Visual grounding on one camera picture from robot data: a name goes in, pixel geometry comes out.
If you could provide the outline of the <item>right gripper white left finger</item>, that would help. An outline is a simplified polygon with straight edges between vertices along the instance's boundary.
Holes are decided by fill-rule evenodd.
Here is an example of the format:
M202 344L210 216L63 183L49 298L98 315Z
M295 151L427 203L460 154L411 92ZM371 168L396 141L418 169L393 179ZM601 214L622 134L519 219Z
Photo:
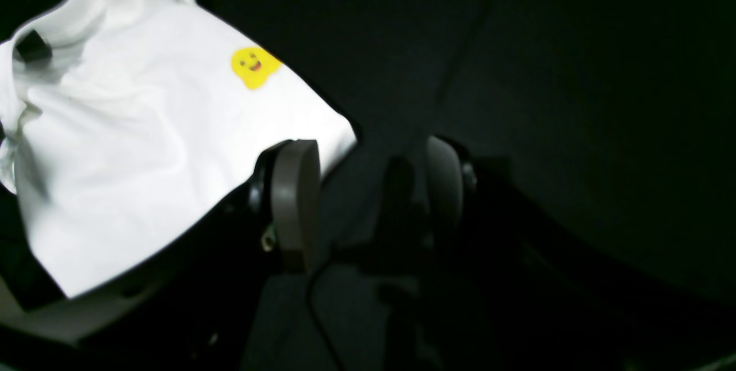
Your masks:
M263 151L255 171L154 256L103 287L127 312L79 340L94 370L239 370L271 275L315 263L314 140Z

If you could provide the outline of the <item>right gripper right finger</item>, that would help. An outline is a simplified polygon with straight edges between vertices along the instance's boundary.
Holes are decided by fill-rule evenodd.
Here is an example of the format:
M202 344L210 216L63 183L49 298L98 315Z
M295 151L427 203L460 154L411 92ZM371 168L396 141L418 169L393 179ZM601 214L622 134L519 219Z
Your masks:
M734 307L676 289L575 236L502 157L425 143L438 259L478 285L507 370L733 370Z

